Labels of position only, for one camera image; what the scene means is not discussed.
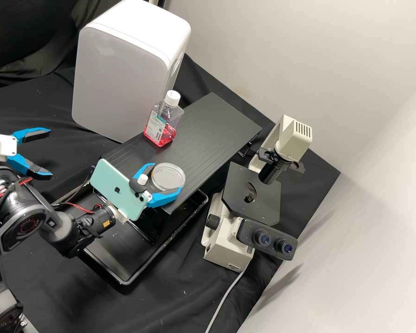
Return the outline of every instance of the label sticker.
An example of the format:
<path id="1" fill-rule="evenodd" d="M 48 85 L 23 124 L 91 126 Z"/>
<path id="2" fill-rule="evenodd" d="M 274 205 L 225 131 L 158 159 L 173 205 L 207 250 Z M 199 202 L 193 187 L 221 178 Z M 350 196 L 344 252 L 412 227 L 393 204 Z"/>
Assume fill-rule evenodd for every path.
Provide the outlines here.
<path id="1" fill-rule="evenodd" d="M 159 142 L 165 125 L 166 121 L 153 111 L 151 112 L 151 116 L 149 117 L 147 129 L 145 132 L 150 138 L 152 138 L 156 142 Z"/>

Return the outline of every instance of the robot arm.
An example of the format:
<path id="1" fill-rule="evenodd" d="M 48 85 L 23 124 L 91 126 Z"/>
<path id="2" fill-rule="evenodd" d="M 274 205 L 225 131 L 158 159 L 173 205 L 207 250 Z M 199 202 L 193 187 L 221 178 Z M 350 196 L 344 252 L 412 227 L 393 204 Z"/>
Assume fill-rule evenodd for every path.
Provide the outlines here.
<path id="1" fill-rule="evenodd" d="M 50 179 L 52 173 L 49 170 L 36 165 L 17 153 L 17 146 L 22 143 L 46 138 L 50 132 L 51 130 L 47 128 L 35 127 L 16 131 L 11 135 L 0 134 L 0 161 L 7 162 L 14 170 L 34 179 Z"/>

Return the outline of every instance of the power cord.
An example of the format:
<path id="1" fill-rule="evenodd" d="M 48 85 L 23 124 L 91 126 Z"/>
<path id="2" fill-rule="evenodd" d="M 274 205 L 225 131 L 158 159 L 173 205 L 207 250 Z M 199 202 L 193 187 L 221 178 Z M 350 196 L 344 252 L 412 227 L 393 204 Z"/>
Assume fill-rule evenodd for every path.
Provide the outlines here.
<path id="1" fill-rule="evenodd" d="M 208 324 L 208 327 L 205 331 L 205 333 L 209 333 L 209 330 L 211 329 L 211 326 L 214 324 L 214 321 L 216 320 L 217 315 L 219 314 L 220 308 L 222 307 L 223 303 L 225 302 L 226 298 L 228 297 L 228 294 L 230 293 L 230 291 L 234 288 L 234 286 L 237 284 L 237 282 L 239 282 L 240 278 L 243 276 L 243 274 L 245 273 L 246 269 L 248 268 L 248 265 L 250 263 L 248 263 L 244 270 L 240 272 L 240 274 L 237 276 L 237 278 L 233 281 L 233 283 L 230 285 L 230 287 L 228 288 L 228 290 L 226 291 L 225 295 L 222 297 L 222 299 L 220 300 L 219 305 L 217 306 L 216 311 L 214 312 L 213 317 L 211 318 L 211 321 Z"/>

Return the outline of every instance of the microscope body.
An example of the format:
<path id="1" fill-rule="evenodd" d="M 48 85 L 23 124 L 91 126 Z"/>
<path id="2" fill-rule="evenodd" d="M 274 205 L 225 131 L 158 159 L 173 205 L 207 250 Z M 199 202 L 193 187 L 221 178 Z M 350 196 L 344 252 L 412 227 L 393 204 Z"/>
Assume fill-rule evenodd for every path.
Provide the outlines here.
<path id="1" fill-rule="evenodd" d="M 224 189 L 213 195 L 201 244 L 203 258 L 241 272 L 259 250 L 282 260 L 294 256 L 297 239 L 271 226 L 280 220 L 281 184 L 288 169 L 304 173 L 300 158 L 312 142 L 311 127 L 282 116 L 248 168 L 230 163 Z"/>

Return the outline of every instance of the petri dish lid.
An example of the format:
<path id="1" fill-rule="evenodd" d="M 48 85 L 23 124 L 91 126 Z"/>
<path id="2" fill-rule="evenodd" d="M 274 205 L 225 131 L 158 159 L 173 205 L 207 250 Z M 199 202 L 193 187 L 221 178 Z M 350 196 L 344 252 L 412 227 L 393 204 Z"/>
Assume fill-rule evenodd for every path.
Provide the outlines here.
<path id="1" fill-rule="evenodd" d="M 175 164 L 160 163 L 151 172 L 151 180 L 161 191 L 172 190 L 185 185 L 185 173 Z"/>

